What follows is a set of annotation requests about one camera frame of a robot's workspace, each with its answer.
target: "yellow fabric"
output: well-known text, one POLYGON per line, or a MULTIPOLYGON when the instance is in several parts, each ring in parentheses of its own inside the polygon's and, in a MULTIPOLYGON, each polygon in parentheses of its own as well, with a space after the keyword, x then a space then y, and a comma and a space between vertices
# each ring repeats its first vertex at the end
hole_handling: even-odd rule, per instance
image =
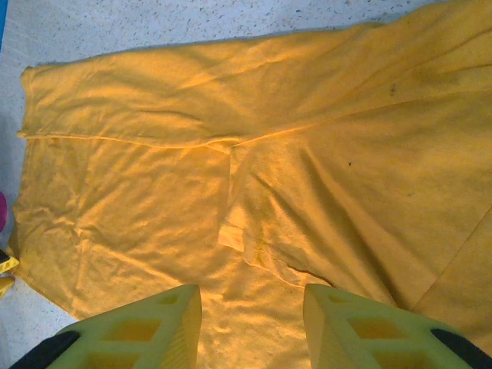
POLYGON ((17 272, 76 317, 198 283, 198 367, 309 367, 310 281, 491 354, 491 48, 455 0, 28 69, 17 272))

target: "tile floor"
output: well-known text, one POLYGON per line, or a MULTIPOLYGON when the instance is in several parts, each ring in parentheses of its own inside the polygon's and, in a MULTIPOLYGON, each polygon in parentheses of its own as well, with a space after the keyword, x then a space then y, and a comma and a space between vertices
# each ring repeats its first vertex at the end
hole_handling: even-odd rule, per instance
MULTIPOLYGON (((390 22, 437 0, 10 0, 0 52, 0 191, 18 195, 25 67, 130 48, 390 22)), ((4 248, 12 214, 0 234, 4 248)), ((0 301, 0 368, 73 322, 21 280, 0 301)))

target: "speckled floor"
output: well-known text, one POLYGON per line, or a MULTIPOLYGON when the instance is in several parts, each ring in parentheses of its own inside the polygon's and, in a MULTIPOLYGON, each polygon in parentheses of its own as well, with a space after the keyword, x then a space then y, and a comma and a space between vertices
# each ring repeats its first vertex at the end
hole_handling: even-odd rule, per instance
MULTIPOLYGON (((130 48, 390 22, 437 0, 10 0, 0 52, 0 191, 15 201, 25 143, 19 75, 130 48)), ((0 234, 5 247, 12 216, 0 234)), ((73 322, 21 280, 0 301, 0 368, 73 322)))

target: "yellow plastic object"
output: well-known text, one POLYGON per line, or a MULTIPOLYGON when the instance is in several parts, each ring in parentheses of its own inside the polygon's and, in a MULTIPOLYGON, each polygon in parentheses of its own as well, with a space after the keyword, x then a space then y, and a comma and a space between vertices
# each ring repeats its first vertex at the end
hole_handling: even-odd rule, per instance
POLYGON ((0 264, 0 273, 5 273, 18 265, 18 260, 12 256, 7 261, 0 264))
POLYGON ((13 277, 1 277, 0 278, 0 298, 3 298, 4 294, 7 293, 8 289, 12 287, 15 279, 13 277))
POLYGON ((304 292, 313 369, 470 369, 431 329, 439 321, 321 284, 304 292))
POLYGON ((64 328, 81 337, 49 369, 191 369, 201 326, 197 285, 183 285, 64 328))

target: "yellow object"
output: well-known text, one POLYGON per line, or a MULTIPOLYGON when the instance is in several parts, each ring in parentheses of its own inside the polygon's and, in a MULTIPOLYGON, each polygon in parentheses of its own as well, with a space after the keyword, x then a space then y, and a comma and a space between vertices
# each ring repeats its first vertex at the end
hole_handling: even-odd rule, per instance
POLYGON ((5 273, 6 271, 10 271, 12 268, 15 268, 18 265, 18 260, 12 256, 9 257, 7 261, 4 261, 0 264, 0 273, 5 273))
POLYGON ((81 337, 49 369, 192 369, 200 290, 184 285, 69 325, 81 337))
POLYGON ((199 368, 308 367, 308 282, 492 352, 491 30, 455 0, 27 69, 15 273, 79 318, 199 284, 199 368))
POLYGON ((0 277, 0 298, 3 298, 8 289, 12 287, 15 279, 13 277, 0 277))
POLYGON ((308 284, 304 326, 313 369, 470 369, 431 329, 441 322, 341 290, 308 284))

